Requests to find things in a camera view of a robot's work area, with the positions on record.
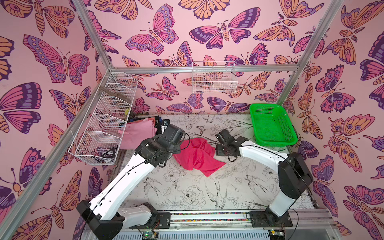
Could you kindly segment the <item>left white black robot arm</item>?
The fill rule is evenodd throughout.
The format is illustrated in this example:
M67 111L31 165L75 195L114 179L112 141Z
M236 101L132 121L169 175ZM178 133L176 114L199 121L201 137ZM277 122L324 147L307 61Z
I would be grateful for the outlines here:
M168 125L160 135L141 141L128 164L112 182L90 201L77 206L85 225L98 240L112 240L123 229L154 229L158 211L149 203L119 209L134 188L155 168L164 167L173 154L179 154L184 140L190 140L181 128Z

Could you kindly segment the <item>magenta t-shirt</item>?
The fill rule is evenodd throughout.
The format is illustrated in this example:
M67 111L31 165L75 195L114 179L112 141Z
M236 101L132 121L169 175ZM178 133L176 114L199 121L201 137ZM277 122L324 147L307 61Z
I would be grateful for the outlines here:
M206 139L193 138L183 141L181 152L174 154L173 157L185 170L199 170L209 177L226 164L216 160L215 154L215 148Z

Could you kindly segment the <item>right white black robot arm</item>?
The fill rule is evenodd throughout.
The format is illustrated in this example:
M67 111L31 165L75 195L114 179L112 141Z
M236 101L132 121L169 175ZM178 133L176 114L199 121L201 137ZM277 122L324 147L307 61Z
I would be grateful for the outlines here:
M279 191L275 199L262 211L249 212L254 228L291 227L288 213L291 206L309 189L314 178L301 154L278 153L257 145L245 137L234 138L228 130L216 134L216 154L227 158L245 157L254 160L278 174Z

